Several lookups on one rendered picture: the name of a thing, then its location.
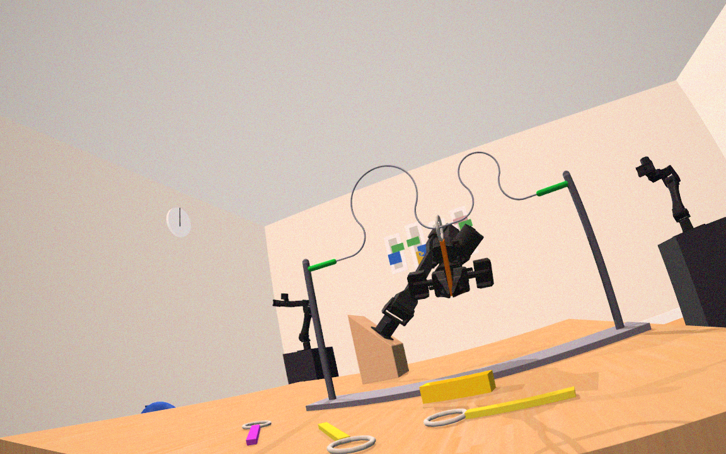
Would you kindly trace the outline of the brown bar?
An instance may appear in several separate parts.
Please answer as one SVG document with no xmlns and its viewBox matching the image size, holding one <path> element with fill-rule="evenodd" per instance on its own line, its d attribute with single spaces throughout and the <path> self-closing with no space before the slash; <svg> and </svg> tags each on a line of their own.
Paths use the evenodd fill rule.
<svg viewBox="0 0 726 454">
<path fill-rule="evenodd" d="M 451 275 L 451 271 L 450 271 L 449 259 L 447 258 L 446 241 L 444 240 L 444 231 L 443 231 L 443 228 L 439 229 L 439 225 L 440 226 L 442 225 L 442 221 L 438 214 L 436 214 L 436 217 L 435 217 L 435 225 L 436 225 L 436 233 L 438 235 L 438 239 L 440 240 L 442 256 L 444 259 L 444 267 L 446 267 L 447 285 L 449 285 L 450 295 L 452 296 L 452 275 Z M 441 231 L 441 234 L 440 234 L 440 231 Z"/>
</svg>

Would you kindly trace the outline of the yellow rectangular block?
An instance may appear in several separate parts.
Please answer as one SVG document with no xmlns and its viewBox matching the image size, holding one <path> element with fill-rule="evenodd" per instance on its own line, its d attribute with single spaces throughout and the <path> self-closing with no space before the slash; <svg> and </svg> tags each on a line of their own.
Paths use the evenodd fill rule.
<svg viewBox="0 0 726 454">
<path fill-rule="evenodd" d="M 420 386 L 422 403 L 442 402 L 442 400 L 463 399 L 464 397 L 492 393 L 496 388 L 493 371 L 475 373 L 458 378 L 438 380 Z"/>
</svg>

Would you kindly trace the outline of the white loop with yellow handle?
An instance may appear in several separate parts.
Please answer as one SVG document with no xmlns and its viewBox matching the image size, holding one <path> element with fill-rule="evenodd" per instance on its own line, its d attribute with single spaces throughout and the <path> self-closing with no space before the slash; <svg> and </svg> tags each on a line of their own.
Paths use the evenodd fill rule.
<svg viewBox="0 0 726 454">
<path fill-rule="evenodd" d="M 510 400 L 510 402 L 504 402 L 501 404 L 480 406 L 471 410 L 456 409 L 446 410 L 434 414 L 434 416 L 427 417 L 423 423 L 426 426 L 446 426 L 461 421 L 462 419 L 475 419 L 476 417 L 482 416 L 495 416 L 504 412 L 512 412 L 514 410 L 524 410 L 533 406 L 540 406 L 558 402 L 559 400 L 572 399 L 576 397 L 575 387 L 564 388 L 564 390 L 557 390 L 552 393 L 543 393 L 542 395 L 536 395 L 527 397 L 526 399 Z M 431 420 L 438 419 L 442 416 L 451 416 L 451 414 L 461 414 L 461 416 L 453 417 L 453 419 L 446 419 L 444 421 L 431 422 Z"/>
<path fill-rule="evenodd" d="M 326 447 L 326 450 L 330 452 L 331 454 L 348 454 L 352 452 L 358 452 L 361 450 L 366 450 L 367 448 L 370 448 L 372 445 L 375 445 L 376 438 L 373 436 L 352 436 L 350 437 L 345 432 L 342 432 L 338 428 L 335 428 L 335 426 L 332 426 L 330 423 L 323 422 L 319 424 L 319 430 L 322 432 L 325 432 L 327 436 L 329 436 L 331 439 L 334 440 L 333 443 L 328 445 Z M 368 441 L 364 445 L 359 446 L 353 446 L 352 448 L 341 448 L 341 449 L 335 449 L 335 446 L 344 445 L 345 443 L 350 443 L 353 441 L 361 441 L 365 440 Z"/>
</svg>

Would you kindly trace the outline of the white ring with magenta handle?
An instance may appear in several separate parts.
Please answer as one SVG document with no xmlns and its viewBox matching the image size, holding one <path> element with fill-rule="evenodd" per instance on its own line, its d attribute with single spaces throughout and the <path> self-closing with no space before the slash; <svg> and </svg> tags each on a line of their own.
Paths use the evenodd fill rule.
<svg viewBox="0 0 726 454">
<path fill-rule="evenodd" d="M 257 445 L 259 434 L 260 434 L 260 428 L 264 428 L 265 426 L 270 426 L 271 424 L 272 424 L 271 421 L 266 420 L 266 421 L 249 422 L 249 423 L 242 425 L 243 429 L 250 430 L 250 432 L 248 432 L 248 436 L 246 438 L 246 445 L 247 446 L 248 445 Z"/>
</svg>

